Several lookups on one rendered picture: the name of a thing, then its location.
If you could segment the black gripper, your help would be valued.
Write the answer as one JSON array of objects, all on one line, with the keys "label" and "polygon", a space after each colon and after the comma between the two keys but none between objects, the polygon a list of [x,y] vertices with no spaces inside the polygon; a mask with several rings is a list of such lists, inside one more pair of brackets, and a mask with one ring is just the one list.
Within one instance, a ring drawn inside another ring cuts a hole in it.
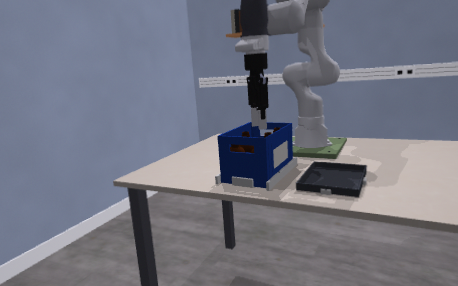
[{"label": "black gripper", "polygon": [[263,73],[263,69],[268,68],[267,53],[246,54],[244,63],[245,70],[252,70],[250,76],[246,78],[252,127],[259,126],[259,130],[267,129],[268,77],[264,77]]}]

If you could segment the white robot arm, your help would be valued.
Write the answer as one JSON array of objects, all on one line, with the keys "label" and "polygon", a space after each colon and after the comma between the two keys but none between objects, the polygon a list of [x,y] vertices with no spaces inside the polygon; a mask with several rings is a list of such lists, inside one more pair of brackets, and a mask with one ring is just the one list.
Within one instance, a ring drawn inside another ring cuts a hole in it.
[{"label": "white robot arm", "polygon": [[329,140],[327,144],[323,100],[310,89],[310,86],[333,84],[340,76],[338,64],[327,55],[324,47],[322,11],[329,1],[276,0],[277,4],[268,6],[267,0],[241,0],[242,37],[235,45],[236,52],[265,53],[263,50],[269,50],[269,36],[298,32],[299,50],[311,57],[311,62],[286,66],[282,75],[298,100],[298,126],[293,141],[293,146],[297,147],[332,146]]}]

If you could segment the blue plastic crate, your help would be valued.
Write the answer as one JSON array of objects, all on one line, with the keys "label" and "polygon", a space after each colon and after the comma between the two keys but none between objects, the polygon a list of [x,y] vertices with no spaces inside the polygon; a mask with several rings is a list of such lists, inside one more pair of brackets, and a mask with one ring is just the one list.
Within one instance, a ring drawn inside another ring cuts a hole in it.
[{"label": "blue plastic crate", "polygon": [[[281,129],[265,138],[252,122],[217,136],[221,183],[242,177],[253,179],[254,187],[266,188],[266,182],[293,159],[292,123],[267,122],[267,129],[276,127]],[[242,137],[245,131],[250,137]],[[230,152],[231,144],[254,146],[254,153]]]}]

